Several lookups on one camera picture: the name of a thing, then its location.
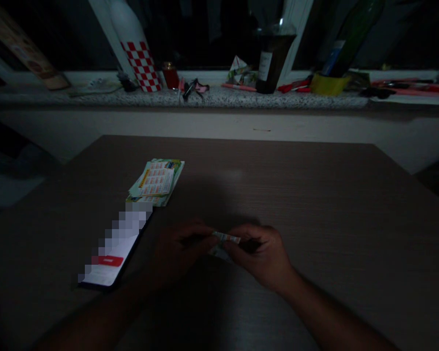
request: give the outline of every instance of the dark wine bottle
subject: dark wine bottle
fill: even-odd
[[[385,0],[359,0],[340,28],[322,76],[342,77],[350,68],[369,31],[384,10]]]

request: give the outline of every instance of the pink marker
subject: pink marker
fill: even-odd
[[[248,86],[245,86],[245,85],[234,85],[234,84],[226,84],[226,83],[224,83],[221,86],[225,87],[225,88],[230,88],[230,89],[239,89],[239,90],[246,90],[246,91],[257,91],[256,88],[248,87]]]

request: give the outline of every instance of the wooden table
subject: wooden table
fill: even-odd
[[[99,293],[74,287],[153,157],[185,169],[159,229],[199,215],[219,230],[275,226],[293,264],[403,350],[439,350],[439,199],[373,145],[104,136],[0,215],[0,337],[11,348]],[[146,306],[120,349],[316,350],[284,301],[205,257]]]

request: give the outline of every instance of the granite windowsill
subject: granite windowsill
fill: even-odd
[[[275,92],[262,95],[254,92],[213,86],[203,94],[202,100],[192,94],[187,102],[179,99],[176,91],[163,89],[160,92],[144,93],[138,89],[126,93],[119,89],[113,93],[69,97],[65,91],[49,92],[26,88],[12,90],[0,88],[0,106],[88,106],[88,107],[186,107],[186,108],[245,108],[245,109],[289,109],[289,110],[352,110],[366,107],[369,99],[356,93],[343,93],[338,97],[324,97],[311,93]]]

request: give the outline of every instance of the white wall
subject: white wall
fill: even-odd
[[[0,121],[62,162],[104,134],[373,143],[410,173],[439,160],[439,117],[408,114],[48,109],[0,111]]]

